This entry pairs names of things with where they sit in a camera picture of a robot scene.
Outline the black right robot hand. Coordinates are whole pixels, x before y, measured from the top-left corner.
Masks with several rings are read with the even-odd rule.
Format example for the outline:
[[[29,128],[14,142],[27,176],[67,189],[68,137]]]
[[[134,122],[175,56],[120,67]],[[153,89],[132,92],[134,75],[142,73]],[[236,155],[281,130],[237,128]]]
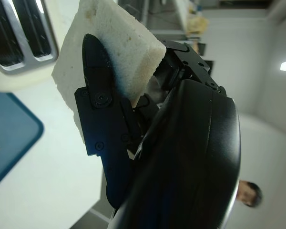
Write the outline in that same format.
[[[233,207],[241,162],[232,98],[187,43],[163,41],[155,72],[162,107],[145,94],[135,108],[114,88],[102,43],[82,43],[86,86],[76,90],[88,155],[102,160],[111,229],[222,229]]]

